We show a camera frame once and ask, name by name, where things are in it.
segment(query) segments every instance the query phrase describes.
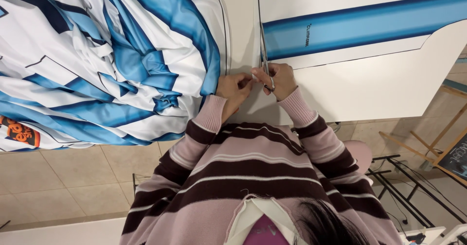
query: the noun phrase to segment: person's right hand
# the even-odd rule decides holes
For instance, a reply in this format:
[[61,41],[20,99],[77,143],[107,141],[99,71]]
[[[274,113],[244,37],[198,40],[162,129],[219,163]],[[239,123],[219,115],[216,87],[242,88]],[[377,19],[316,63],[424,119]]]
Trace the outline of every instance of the person's right hand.
[[[275,90],[272,93],[276,96],[278,101],[282,101],[292,94],[297,87],[295,78],[293,77],[293,69],[288,64],[268,63],[268,67],[269,73],[274,80]],[[251,73],[256,76],[261,83],[272,88],[271,78],[266,75],[264,66],[261,68],[252,68]],[[263,87],[263,91],[266,95],[271,93],[265,87]]]

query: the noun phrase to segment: dark hair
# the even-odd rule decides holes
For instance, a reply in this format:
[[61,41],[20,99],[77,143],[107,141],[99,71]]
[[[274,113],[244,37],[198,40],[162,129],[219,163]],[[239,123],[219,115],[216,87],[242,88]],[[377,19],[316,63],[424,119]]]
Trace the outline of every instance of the dark hair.
[[305,208],[299,221],[305,225],[312,245],[369,245],[355,224],[337,215],[324,201],[304,200],[299,206]]

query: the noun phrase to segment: person's left hand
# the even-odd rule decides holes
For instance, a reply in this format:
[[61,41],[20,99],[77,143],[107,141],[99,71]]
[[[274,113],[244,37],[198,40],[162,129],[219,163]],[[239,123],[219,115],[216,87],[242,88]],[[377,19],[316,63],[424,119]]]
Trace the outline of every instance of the person's left hand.
[[247,73],[219,77],[216,96],[227,99],[222,111],[222,123],[226,122],[247,99],[254,83],[253,77]]

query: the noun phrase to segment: pink ribbed cuff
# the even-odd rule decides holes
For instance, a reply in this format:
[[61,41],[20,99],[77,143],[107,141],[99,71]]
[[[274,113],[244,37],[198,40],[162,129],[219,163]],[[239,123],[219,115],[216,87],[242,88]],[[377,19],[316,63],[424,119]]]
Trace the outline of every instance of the pink ribbed cuff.
[[222,125],[222,110],[227,99],[210,95],[193,121],[205,130],[218,133]]
[[317,111],[311,110],[303,99],[300,87],[286,99],[277,102],[289,114],[296,128],[306,127],[315,120]]

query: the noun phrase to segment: white cutting table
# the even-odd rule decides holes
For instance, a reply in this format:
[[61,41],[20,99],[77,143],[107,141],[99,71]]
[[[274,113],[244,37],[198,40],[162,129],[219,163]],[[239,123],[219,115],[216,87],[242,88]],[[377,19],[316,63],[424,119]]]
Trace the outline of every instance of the white cutting table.
[[[257,0],[223,0],[231,34],[231,74],[259,64]],[[432,34],[421,49],[297,69],[307,103],[327,122],[421,116],[467,43],[467,20]],[[292,124],[255,88],[237,122]]]

